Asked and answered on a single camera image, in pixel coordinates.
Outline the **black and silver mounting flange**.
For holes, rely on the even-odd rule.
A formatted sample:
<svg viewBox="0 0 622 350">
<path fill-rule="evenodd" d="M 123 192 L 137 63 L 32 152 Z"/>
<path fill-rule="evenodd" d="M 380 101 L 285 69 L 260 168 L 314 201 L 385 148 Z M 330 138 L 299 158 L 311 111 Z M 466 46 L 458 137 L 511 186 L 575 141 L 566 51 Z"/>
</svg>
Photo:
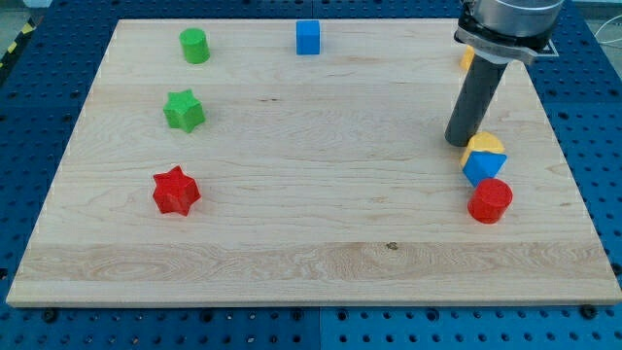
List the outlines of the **black and silver mounting flange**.
<svg viewBox="0 0 622 350">
<path fill-rule="evenodd" d="M 463 3 L 454 36 L 478 53 L 531 64 L 555 25 L 555 3 Z"/>
</svg>

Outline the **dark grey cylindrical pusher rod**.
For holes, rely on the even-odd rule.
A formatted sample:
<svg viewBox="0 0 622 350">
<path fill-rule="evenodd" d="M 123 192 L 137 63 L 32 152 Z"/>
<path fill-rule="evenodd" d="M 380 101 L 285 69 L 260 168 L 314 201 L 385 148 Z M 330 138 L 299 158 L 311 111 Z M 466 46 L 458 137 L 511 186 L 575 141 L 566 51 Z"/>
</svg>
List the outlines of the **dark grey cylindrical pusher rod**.
<svg viewBox="0 0 622 350">
<path fill-rule="evenodd" d="M 479 55 L 473 58 L 445 129 L 449 144 L 465 147 L 477 133 L 506 66 L 507 62 L 494 63 Z"/>
</svg>

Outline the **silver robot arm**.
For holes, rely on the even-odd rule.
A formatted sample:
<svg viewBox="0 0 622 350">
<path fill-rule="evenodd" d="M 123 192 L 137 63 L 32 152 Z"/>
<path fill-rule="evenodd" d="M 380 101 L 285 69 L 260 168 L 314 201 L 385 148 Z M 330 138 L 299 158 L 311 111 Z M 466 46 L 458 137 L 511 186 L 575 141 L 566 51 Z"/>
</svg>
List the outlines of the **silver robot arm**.
<svg viewBox="0 0 622 350">
<path fill-rule="evenodd" d="M 468 0 L 454 39 L 474 56 L 445 129 L 445 139 L 467 145 L 477 132 L 507 65 L 532 64 L 548 45 L 562 0 Z"/>
</svg>

